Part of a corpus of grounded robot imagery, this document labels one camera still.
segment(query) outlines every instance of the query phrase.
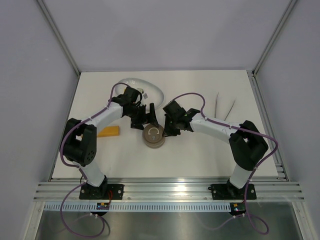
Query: white wall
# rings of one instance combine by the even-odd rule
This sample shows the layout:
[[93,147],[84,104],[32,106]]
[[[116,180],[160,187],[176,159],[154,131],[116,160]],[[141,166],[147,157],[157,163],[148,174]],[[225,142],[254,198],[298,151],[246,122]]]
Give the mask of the white wall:
[[77,78],[33,0],[0,3],[0,238],[21,236]]
[[258,73],[289,174],[320,236],[320,1],[299,1]]
[[252,69],[289,0],[44,0],[82,72]]

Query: black mounting plate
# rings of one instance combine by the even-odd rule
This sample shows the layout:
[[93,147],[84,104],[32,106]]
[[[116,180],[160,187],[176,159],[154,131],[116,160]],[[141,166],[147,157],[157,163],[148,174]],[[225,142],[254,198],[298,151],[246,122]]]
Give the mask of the black mounting plate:
[[106,186],[106,191],[104,196],[97,197],[92,190],[92,186],[85,184],[81,187],[79,199],[81,200],[109,200],[108,192],[112,192],[112,200],[122,200],[124,195],[124,185],[123,184],[111,184],[108,183]]
[[[227,184],[211,184],[208,188],[211,190],[213,200],[244,200],[245,199],[245,187],[239,190],[239,194],[236,197],[232,197],[228,192]],[[246,193],[247,200],[256,200],[256,190],[253,184],[249,184],[248,191]]]

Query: round container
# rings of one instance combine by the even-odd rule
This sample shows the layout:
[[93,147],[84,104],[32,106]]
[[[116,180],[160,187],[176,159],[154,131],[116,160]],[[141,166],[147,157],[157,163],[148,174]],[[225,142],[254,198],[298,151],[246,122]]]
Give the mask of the round container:
[[152,149],[160,148],[165,143],[165,140],[166,140],[166,138],[162,136],[163,132],[164,132],[164,128],[161,125],[159,125],[159,127],[156,127],[149,124],[142,131],[143,142],[149,148],[152,148]]

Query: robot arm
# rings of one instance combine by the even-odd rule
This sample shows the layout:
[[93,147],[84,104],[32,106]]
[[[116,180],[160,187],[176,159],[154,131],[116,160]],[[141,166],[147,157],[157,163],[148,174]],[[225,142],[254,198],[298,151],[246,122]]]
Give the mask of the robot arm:
[[[165,111],[164,136],[177,136],[180,135],[181,130],[187,130],[210,135],[230,145],[236,166],[227,182],[227,187],[231,195],[237,195],[236,192],[245,186],[255,165],[268,150],[266,141],[255,134],[214,124],[206,120],[199,110],[191,108],[185,111],[174,100],[169,102],[163,110]],[[214,121],[258,132],[256,126],[247,120],[243,124],[230,124],[216,118]]]
[[[131,128],[134,129],[143,130],[144,124],[159,126],[154,104],[150,104],[150,112],[146,113],[146,105],[140,105],[140,101],[137,102],[139,96],[141,98],[138,90],[127,87],[123,94],[111,99],[107,109],[100,111],[98,116],[82,124],[67,138],[63,155],[79,167],[90,186],[99,188],[104,185],[103,183],[107,184],[106,176],[94,161],[97,152],[97,134],[101,130],[124,116],[131,118]],[[63,137],[80,122],[74,118],[69,119]]]

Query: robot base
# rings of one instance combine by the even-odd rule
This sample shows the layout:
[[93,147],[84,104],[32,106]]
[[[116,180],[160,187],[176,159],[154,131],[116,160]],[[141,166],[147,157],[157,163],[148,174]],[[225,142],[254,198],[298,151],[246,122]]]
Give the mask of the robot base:
[[[233,192],[233,195],[230,193],[229,184],[211,184],[208,187],[208,190],[211,191],[213,200],[240,200],[245,199],[245,186],[241,189],[238,189],[237,192]],[[256,200],[256,190],[253,184],[249,184],[248,191],[246,193],[247,200]]]
[[98,187],[88,183],[83,185],[80,190],[79,199],[81,200],[109,200],[109,194],[112,192],[111,200],[122,200],[124,195],[123,184],[110,184],[105,178]]

